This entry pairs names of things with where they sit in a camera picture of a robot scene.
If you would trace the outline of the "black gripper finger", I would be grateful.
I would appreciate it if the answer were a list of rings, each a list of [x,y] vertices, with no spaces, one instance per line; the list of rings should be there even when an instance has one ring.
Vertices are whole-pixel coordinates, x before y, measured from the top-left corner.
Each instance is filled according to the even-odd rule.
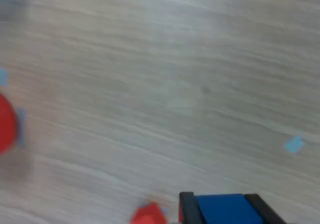
[[[262,218],[264,224],[287,224],[258,194],[245,194],[244,197]]]
[[[179,222],[181,224],[202,224],[203,220],[193,192],[179,193]]]

